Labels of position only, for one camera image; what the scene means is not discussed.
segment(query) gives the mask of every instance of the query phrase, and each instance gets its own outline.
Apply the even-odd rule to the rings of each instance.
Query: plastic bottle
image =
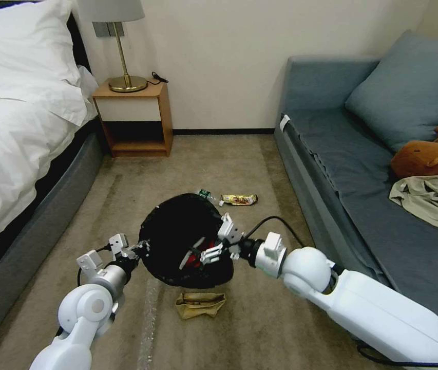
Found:
[[[200,189],[197,191],[197,194],[200,195],[202,198],[207,199],[210,203],[212,203],[215,206],[221,207],[224,205],[223,200],[218,200],[218,199],[214,198],[212,196],[212,194],[210,193],[210,191],[208,191],[208,190]]]

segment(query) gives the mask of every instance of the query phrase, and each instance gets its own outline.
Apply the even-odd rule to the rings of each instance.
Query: snack wrapper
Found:
[[[258,201],[258,195],[233,195],[227,194],[222,195],[222,200],[224,203],[233,205],[233,206],[251,206],[252,204]]]

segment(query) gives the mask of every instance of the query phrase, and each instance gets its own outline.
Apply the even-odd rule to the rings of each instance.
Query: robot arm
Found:
[[[253,240],[243,237],[229,214],[222,221],[221,242],[201,252],[202,265],[221,258],[245,259],[250,266],[282,279],[295,295],[325,310],[337,324],[389,359],[405,366],[419,362],[438,367],[435,313],[364,274],[337,266],[315,248],[287,254],[279,234],[270,232],[265,240]],[[113,236],[110,245],[113,262],[105,268],[94,250],[77,259],[89,283],[63,299],[58,313],[63,333],[39,353],[31,370],[90,369],[90,346],[110,326],[139,254],[149,250],[147,242],[129,247],[124,234]]]
[[[123,287],[138,264],[135,251],[145,242],[129,247],[125,234],[109,239],[113,262],[103,268],[98,253],[91,250],[77,264],[88,283],[68,293],[58,309],[62,333],[35,358],[30,370],[90,370],[90,346],[105,333],[124,303]]]
[[[315,248],[295,249],[287,255],[279,234],[235,242],[238,235],[233,221],[227,213],[222,219],[222,243],[204,251],[202,263],[213,263],[222,254],[242,257],[252,267],[282,279],[295,295],[326,311],[333,321],[389,359],[438,365],[438,316],[434,312],[362,273],[335,265]]]

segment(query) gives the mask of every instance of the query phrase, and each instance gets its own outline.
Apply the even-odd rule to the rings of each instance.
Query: carpet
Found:
[[[279,215],[313,245],[272,135],[177,136],[169,158],[106,157],[71,224],[0,326],[0,369],[27,369],[58,328],[56,313],[76,286],[75,259],[124,232],[138,241],[140,223],[158,203],[208,189],[215,195],[259,196],[251,207],[224,206],[244,231]],[[277,221],[255,237],[279,232]],[[103,259],[109,254],[102,252]],[[182,321],[174,307],[181,292],[155,280],[143,264],[125,287],[126,303],[112,328],[92,346],[92,370],[127,369],[374,369],[349,334],[313,304],[246,261],[234,278],[210,289],[226,294],[217,316]]]

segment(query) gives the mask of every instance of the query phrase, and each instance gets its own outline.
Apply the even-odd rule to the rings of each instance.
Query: sofa armrest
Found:
[[[342,107],[375,69],[375,57],[290,57],[285,71],[280,113]]]

